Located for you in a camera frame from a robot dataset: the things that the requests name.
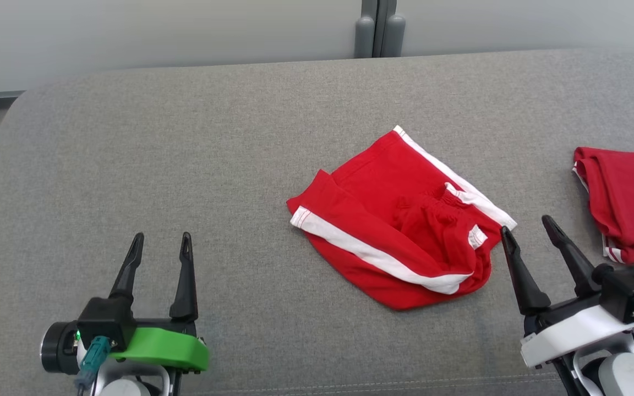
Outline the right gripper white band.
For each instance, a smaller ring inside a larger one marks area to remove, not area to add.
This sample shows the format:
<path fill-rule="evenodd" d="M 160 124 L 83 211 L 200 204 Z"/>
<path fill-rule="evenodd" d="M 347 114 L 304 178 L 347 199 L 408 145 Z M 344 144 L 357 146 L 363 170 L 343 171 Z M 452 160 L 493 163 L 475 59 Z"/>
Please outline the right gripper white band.
<path fill-rule="evenodd" d="M 560 251 L 572 275 L 577 298 L 588 298 L 599 293 L 601 286 L 592 279 L 595 267 L 589 259 L 553 217 L 543 215 L 542 223 L 549 240 Z M 512 231 L 503 226 L 500 235 L 519 313 L 529 316 L 545 311 L 551 301 L 531 276 Z M 524 364 L 533 368 L 575 351 L 593 346 L 601 348 L 602 343 L 616 336 L 629 336 L 628 351 L 634 353 L 634 322 L 624 323 L 603 307 L 591 306 L 543 330 L 526 331 L 521 340 L 521 356 Z"/>

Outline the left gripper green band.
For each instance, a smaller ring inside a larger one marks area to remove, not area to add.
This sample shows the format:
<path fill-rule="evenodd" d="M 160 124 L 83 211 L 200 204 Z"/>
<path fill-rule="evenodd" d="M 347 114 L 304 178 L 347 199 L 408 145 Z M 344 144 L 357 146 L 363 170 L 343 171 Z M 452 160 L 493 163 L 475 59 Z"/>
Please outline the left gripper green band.
<path fill-rule="evenodd" d="M 109 293 L 110 299 L 133 300 L 134 278 L 143 258 L 144 234 L 136 233 Z M 178 369 L 204 372 L 209 368 L 208 346 L 197 335 L 199 317 L 192 237 L 184 232 L 179 248 L 179 273 L 170 318 L 138 318 L 136 329 L 121 349 L 116 338 L 109 338 L 110 358 Z"/>

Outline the red Bulls jersey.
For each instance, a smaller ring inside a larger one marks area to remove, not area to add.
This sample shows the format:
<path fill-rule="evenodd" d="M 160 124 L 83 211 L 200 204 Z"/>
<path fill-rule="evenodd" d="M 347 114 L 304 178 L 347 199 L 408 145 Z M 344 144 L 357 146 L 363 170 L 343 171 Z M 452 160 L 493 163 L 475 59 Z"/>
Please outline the red Bulls jersey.
<path fill-rule="evenodd" d="M 290 224 L 378 303 L 408 310 L 482 288 L 516 221 L 400 126 L 287 201 Z"/>

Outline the grey metal partition post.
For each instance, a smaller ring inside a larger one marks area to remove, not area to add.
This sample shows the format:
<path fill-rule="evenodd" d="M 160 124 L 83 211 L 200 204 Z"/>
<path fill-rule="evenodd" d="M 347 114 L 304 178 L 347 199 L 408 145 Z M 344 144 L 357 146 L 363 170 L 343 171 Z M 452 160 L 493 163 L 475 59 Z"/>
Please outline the grey metal partition post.
<path fill-rule="evenodd" d="M 379 0 L 362 0 L 355 25 L 354 58 L 371 58 Z"/>
<path fill-rule="evenodd" d="M 397 13 L 397 0 L 378 0 L 375 22 L 373 57 L 391 58 L 402 55 L 407 21 Z"/>

